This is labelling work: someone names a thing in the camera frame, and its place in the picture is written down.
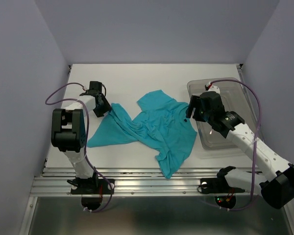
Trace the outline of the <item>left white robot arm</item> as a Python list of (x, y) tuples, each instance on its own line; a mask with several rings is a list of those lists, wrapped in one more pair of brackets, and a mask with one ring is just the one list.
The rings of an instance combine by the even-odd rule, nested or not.
[(51, 120), (51, 144), (69, 159), (75, 170), (75, 178), (67, 181), (71, 194), (113, 194), (114, 184), (98, 178), (101, 174), (86, 153), (89, 112), (100, 118), (112, 110), (106, 99), (106, 88), (97, 83), (72, 101), (65, 109), (54, 109)]

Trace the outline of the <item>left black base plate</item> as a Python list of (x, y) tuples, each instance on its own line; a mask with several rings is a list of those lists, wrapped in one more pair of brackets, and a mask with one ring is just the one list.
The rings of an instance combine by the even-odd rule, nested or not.
[(67, 180), (71, 185), (73, 195), (108, 195), (114, 193), (115, 180), (109, 179), (109, 183), (104, 179), (80, 179)]

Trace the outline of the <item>turquoise t shirt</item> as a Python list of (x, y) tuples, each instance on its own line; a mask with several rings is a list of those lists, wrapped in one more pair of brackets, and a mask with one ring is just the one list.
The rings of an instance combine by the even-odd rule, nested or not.
[(197, 132), (186, 118), (188, 104), (178, 102), (162, 90), (149, 92), (137, 101), (141, 112), (131, 119), (119, 103), (103, 118), (89, 148), (139, 141), (157, 150), (156, 160), (165, 178), (176, 173), (190, 156)]

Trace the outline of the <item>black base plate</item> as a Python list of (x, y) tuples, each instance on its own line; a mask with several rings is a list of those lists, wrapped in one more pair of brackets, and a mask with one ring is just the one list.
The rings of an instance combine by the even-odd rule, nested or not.
[(67, 180), (71, 185), (73, 195), (108, 195), (114, 193), (115, 180), (109, 179), (109, 183), (104, 179), (80, 179)]
[(201, 178), (197, 187), (202, 194), (220, 194), (220, 193), (244, 193), (241, 188), (230, 187), (224, 178)]

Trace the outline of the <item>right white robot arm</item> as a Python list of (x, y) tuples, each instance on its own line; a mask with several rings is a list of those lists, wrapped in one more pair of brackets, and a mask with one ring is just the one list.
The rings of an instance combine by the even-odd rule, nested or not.
[(246, 172), (234, 166), (219, 170), (215, 178), (201, 180), (203, 194), (250, 190), (260, 195), (271, 207), (282, 208), (294, 199), (294, 164), (285, 160), (263, 143), (236, 112), (226, 111), (219, 93), (204, 92), (191, 96), (187, 118), (208, 123), (212, 129), (245, 153), (262, 174)]

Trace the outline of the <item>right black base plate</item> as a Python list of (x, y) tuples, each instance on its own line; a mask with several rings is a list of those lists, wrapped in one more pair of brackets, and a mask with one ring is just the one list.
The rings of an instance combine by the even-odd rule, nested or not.
[(201, 178), (197, 187), (202, 194), (220, 194), (220, 193), (244, 193), (241, 188), (230, 187), (224, 178)]

